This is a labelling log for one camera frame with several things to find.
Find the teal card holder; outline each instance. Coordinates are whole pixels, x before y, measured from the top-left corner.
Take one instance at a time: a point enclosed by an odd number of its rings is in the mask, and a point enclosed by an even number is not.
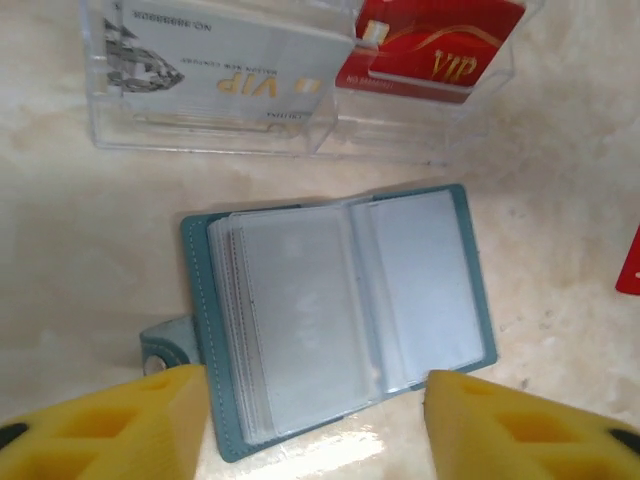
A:
[[[425,215],[428,221],[421,222],[419,217]],[[246,268],[239,278],[242,280],[245,274],[248,278],[245,287],[237,279],[231,282],[236,298],[248,298],[248,307],[236,309],[239,313],[234,317],[240,333],[235,327],[230,330],[225,317],[230,309],[223,302],[233,295],[225,296],[220,291],[226,287],[217,278],[221,270],[216,262],[220,259],[214,256],[221,250],[214,247],[222,237],[214,234],[219,229],[212,226],[221,220],[227,225],[225,238],[232,243],[229,251],[235,252],[231,270]],[[430,231],[431,226],[437,231]],[[469,372],[497,361],[471,215],[460,185],[374,195],[326,206],[292,205],[258,212],[190,216],[183,220],[181,233],[194,314],[143,332],[143,361],[151,371],[157,362],[168,368],[185,363],[206,365],[218,449],[227,462],[236,462],[392,396],[423,388],[431,366]],[[334,242],[338,236],[341,241]],[[421,265],[413,252],[423,247],[435,256],[425,252],[424,268],[413,268]],[[285,273],[279,266],[278,252],[284,252]],[[325,257],[333,260],[323,261]],[[342,269],[336,273],[334,266],[340,263],[337,258],[352,265],[353,272]],[[429,271],[427,279],[423,278],[425,271]],[[342,285],[339,280],[344,276],[353,276],[354,280]],[[291,278],[309,287],[294,292]],[[318,278],[324,284],[336,284],[336,288],[314,284]],[[379,283],[380,278],[386,279],[384,285]],[[465,285],[463,290],[453,291],[461,284]],[[340,291],[352,289],[351,294],[336,301],[344,305],[342,310],[335,306],[329,309],[329,302],[323,300],[337,295],[338,285]],[[428,290],[433,294],[416,290],[431,285],[434,288]],[[302,301],[311,298],[310,292],[319,299],[313,308],[309,306],[312,303]],[[286,301],[272,301],[276,293]],[[297,298],[302,303],[294,308],[291,305]],[[360,305],[355,310],[353,298]],[[456,308],[461,309],[456,318],[468,317],[466,324],[456,325],[454,319],[445,318]],[[287,323],[298,321],[296,312],[312,312],[309,315],[323,318],[323,323],[318,328],[317,322],[309,321],[304,329],[289,333],[296,330]],[[336,322],[327,320],[327,315],[335,316]],[[350,322],[360,326],[353,331],[340,330]],[[252,335],[258,336],[253,349],[252,341],[246,340]],[[334,340],[336,337],[347,340],[340,343]],[[354,343],[356,353],[347,351],[347,341]],[[327,356],[329,351],[336,358],[335,365],[320,371],[319,363],[333,361]],[[285,354],[301,359],[305,352],[307,363],[298,360],[289,362],[293,366],[283,365]],[[354,387],[329,385],[333,376],[336,385],[344,385],[345,378],[353,377]],[[311,386],[325,385],[329,393],[316,401],[306,398],[303,391],[286,392],[292,378],[304,379]],[[315,409],[307,410],[307,405]]]

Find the red vip card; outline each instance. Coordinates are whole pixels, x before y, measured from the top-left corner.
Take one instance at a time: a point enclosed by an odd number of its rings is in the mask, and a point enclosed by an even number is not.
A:
[[[368,0],[336,85],[462,103],[524,13],[508,0]]]
[[[640,295],[640,227],[622,267],[616,290],[630,295]]]

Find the white marble countertop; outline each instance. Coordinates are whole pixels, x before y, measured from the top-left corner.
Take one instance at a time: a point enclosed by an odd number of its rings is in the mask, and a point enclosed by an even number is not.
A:
[[[141,375],[138,333],[190,311],[178,223],[230,205],[462,182],[501,359],[477,375],[640,425],[640,4],[550,0],[491,137],[444,170],[99,151],[72,0],[0,4],[0,419]],[[421,394],[202,478],[434,478]]]

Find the white vip card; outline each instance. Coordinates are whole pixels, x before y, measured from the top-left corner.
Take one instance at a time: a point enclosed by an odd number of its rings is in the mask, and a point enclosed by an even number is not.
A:
[[[354,47],[331,30],[213,2],[116,0],[109,10],[110,86],[153,113],[304,123]]]

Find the card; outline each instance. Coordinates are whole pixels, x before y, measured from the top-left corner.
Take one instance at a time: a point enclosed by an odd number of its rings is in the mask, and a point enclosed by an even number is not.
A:
[[[336,85],[462,103],[524,13],[507,0],[368,0]]]
[[[335,16],[330,11],[314,17],[308,8],[291,21],[222,2],[127,0],[109,7],[109,85],[144,112],[302,124],[354,45],[322,28],[316,17]]]

